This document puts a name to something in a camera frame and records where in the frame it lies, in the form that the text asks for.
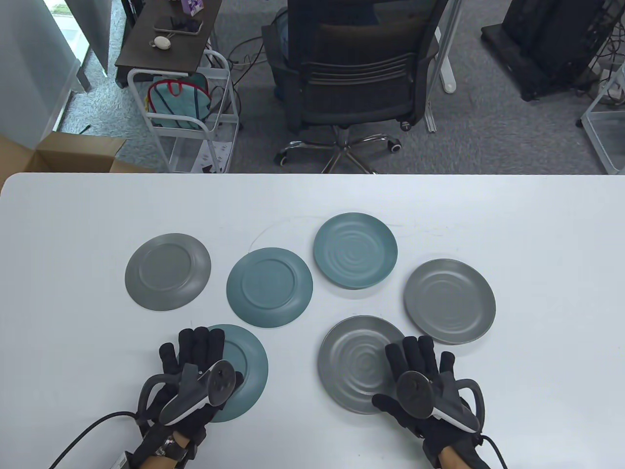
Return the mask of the person's left hand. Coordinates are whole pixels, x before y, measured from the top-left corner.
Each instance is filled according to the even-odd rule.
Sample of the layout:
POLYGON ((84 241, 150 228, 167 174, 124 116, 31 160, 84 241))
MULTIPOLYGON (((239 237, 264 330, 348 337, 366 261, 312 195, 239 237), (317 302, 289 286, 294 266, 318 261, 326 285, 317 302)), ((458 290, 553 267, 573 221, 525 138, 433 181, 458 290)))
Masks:
POLYGON ((189 446, 200 445, 206 426, 243 384, 244 377, 223 358, 225 332, 220 328, 185 329, 178 348, 159 348, 163 371, 145 382, 139 395, 136 423, 143 452, 182 460, 187 449, 174 440, 178 433, 189 446))

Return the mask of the person's right hand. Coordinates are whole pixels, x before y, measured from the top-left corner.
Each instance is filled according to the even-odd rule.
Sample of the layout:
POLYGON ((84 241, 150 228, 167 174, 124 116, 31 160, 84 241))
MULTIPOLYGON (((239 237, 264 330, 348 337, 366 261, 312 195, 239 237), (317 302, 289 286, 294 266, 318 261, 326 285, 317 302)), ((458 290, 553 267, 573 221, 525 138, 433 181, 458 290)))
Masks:
MULTIPOLYGON (((405 337, 402 345, 385 346, 385 353, 395 380, 406 371, 416 371, 435 382, 440 373, 453 371, 455 364, 455 356, 449 351, 441 354, 440 362, 436 360, 433 339, 427 335, 405 337)), ((404 411, 397 400, 384 394, 375 394, 372 404, 391 415, 399 426, 422 438, 424 450, 431 456, 440 456, 446 448, 463 456, 475 452, 475 438, 444 420, 416 419, 404 411)))

